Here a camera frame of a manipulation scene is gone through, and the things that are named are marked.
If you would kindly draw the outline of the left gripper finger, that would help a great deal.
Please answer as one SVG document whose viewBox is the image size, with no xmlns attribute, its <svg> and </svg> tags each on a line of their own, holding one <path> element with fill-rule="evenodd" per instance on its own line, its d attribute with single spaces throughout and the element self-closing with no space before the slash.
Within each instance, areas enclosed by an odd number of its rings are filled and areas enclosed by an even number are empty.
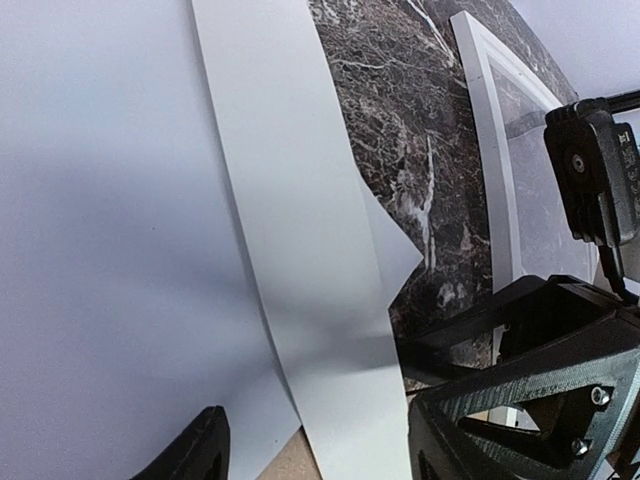
<svg viewBox="0 0 640 480">
<path fill-rule="evenodd" d="M 227 480 L 230 448 L 226 412 L 209 406 L 132 480 Z"/>
</svg>

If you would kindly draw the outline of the white mat board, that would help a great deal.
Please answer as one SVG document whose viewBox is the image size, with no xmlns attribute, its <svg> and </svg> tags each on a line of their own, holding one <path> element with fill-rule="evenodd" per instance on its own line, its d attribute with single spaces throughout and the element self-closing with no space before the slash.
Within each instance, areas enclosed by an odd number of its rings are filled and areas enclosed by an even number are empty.
<svg viewBox="0 0 640 480">
<path fill-rule="evenodd" d="M 232 190 L 321 475 L 408 479 L 407 401 L 331 72 L 303 1 L 197 1 Z"/>
</svg>

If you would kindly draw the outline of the dark landscape photo print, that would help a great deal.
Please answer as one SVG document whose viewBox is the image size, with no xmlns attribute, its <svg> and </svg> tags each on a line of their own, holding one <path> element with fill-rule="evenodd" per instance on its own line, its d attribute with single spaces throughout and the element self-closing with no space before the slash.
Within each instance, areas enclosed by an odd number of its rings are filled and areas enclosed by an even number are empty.
<svg viewBox="0 0 640 480">
<path fill-rule="evenodd" d="M 132 479 L 206 407 L 228 479 L 300 429 L 197 1 L 1 5 L 1 475 Z M 360 176 L 383 297 L 421 255 Z"/>
</svg>

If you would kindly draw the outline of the white picture frame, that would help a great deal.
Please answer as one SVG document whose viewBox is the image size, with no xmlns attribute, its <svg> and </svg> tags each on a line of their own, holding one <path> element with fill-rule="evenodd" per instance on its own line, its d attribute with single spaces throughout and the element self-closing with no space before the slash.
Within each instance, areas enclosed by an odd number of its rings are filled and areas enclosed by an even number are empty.
<svg viewBox="0 0 640 480">
<path fill-rule="evenodd" d="M 488 211 L 493 289 L 499 291 L 518 278 L 533 274 L 525 274 L 521 266 L 511 161 L 491 69 L 498 69 L 518 84 L 546 113 L 562 103 L 513 51 L 469 12 L 455 14 L 451 24 L 477 132 Z M 590 247 L 594 279 L 598 258 L 595 247 Z"/>
</svg>

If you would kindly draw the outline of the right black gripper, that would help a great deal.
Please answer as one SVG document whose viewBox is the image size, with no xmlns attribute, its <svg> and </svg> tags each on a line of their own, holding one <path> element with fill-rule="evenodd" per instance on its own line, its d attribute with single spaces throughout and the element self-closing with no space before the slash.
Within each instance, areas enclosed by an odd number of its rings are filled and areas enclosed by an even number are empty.
<svg viewBox="0 0 640 480">
<path fill-rule="evenodd" d="M 411 405 L 413 477 L 637 479 L 639 309 L 624 305 L 572 276 L 528 275 L 399 341 L 404 377 L 456 380 Z M 556 340 L 616 309 L 606 341 Z M 477 372 L 451 359 L 497 330 L 506 362 Z"/>
</svg>

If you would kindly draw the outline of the clear acrylic sheet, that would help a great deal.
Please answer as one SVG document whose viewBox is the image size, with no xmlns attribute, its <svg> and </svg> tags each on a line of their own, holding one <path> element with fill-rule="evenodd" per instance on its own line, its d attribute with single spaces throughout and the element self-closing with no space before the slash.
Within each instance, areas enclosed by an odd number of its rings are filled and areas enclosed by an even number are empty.
<svg viewBox="0 0 640 480">
<path fill-rule="evenodd" d="M 591 247 L 573 238 L 544 144 L 546 110 L 498 69 L 491 69 L 511 161 L 525 274 L 594 276 Z"/>
</svg>

